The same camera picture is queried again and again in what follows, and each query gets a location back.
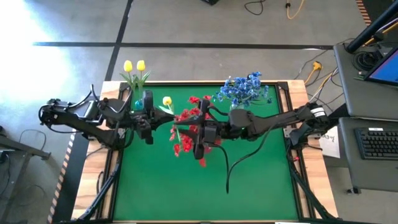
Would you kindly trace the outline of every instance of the white label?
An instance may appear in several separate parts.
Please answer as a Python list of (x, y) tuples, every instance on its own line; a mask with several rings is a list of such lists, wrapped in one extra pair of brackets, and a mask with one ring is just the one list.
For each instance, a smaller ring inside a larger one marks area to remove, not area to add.
[(312, 109), (311, 113), (317, 113), (317, 112), (321, 112), (321, 111), (325, 112), (325, 110), (321, 107), (321, 108)]
[(314, 116), (317, 118), (319, 116), (326, 116), (325, 112), (317, 112), (314, 114)]
[(382, 128), (369, 128), (369, 131), (383, 131)]
[(321, 145), (321, 148), (323, 149), (322, 150), (323, 155), (340, 158), (337, 126), (334, 126), (326, 134), (324, 134), (319, 139), (319, 144)]

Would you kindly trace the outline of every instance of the black table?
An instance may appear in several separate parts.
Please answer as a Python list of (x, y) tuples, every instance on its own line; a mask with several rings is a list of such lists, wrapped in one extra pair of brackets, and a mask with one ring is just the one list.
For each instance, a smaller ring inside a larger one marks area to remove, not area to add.
[[(332, 117), (352, 116), (398, 121), (398, 88), (355, 79), (358, 70), (352, 63), (354, 54), (348, 53), (342, 44), (334, 46), (333, 50), (346, 103)], [(371, 51), (374, 48), (365, 47), (359, 50)]]
[(398, 161), (362, 159), (354, 133), (355, 128), (398, 128), (398, 122), (340, 118), (339, 124), (353, 187), (398, 192)]

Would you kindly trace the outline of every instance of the wooden table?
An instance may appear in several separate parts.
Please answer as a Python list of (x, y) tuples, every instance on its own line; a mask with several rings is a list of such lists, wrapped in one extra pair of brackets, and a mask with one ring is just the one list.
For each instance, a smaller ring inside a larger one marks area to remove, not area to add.
[[(307, 92), (305, 89), (304, 82), (302, 80), (267, 80), (267, 82), (288, 82), (290, 98), (293, 108), (297, 108), (308, 102)], [(119, 94), (119, 86), (120, 82), (115, 82), (115, 81), (104, 82), (101, 92), (101, 98), (104, 97), (117, 98)], [(282, 100), (282, 104), (284, 106), (284, 111), (287, 111), (286, 101)], [(312, 146), (319, 146), (319, 142), (314, 139), (309, 140), (309, 144)], [(99, 147), (100, 144), (98, 142), (92, 141), (89, 143), (87, 153), (93, 152)], [(72, 215), (73, 218), (78, 218), (81, 214), (83, 214), (86, 208), (89, 207), (92, 201), (94, 200), (96, 195), (96, 183), (98, 179), (98, 174), (104, 169), (106, 155), (107, 155), (107, 150), (102, 150), (91, 155), (86, 159), (83, 168), (83, 173), (81, 175), (78, 195), (73, 210), (73, 215)], [(303, 157), (305, 161), (305, 167), (307, 170), (308, 181), (311, 190), (313, 191), (315, 196), (319, 199), (321, 204), (329, 211), (329, 213), (337, 217), (338, 214), (336, 210), (336, 205), (331, 191), (328, 174), (326, 172), (325, 163), (323, 161), (322, 152), (317, 149), (306, 147), (303, 150)], [(115, 162), (116, 162), (116, 156), (113, 156), (113, 164)], [(104, 201), (104, 209), (103, 209), (104, 218), (108, 216), (111, 190), (112, 189), (108, 191), (107, 197), (105, 198)], [(299, 191), (303, 207), (303, 214), (305, 217), (309, 217), (307, 201), (300, 187)]]

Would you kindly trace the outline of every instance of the monitor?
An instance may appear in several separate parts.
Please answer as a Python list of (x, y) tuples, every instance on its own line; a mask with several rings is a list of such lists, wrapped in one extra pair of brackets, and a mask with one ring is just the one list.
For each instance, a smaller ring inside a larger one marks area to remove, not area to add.
[(377, 63), (365, 80), (398, 86), (398, 47), (392, 49)]

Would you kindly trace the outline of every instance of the laptop screen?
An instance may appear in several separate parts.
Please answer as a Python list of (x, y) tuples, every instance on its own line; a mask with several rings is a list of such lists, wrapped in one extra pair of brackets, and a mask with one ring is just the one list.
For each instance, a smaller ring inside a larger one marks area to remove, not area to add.
[(398, 83), (398, 49), (369, 76), (376, 80)]

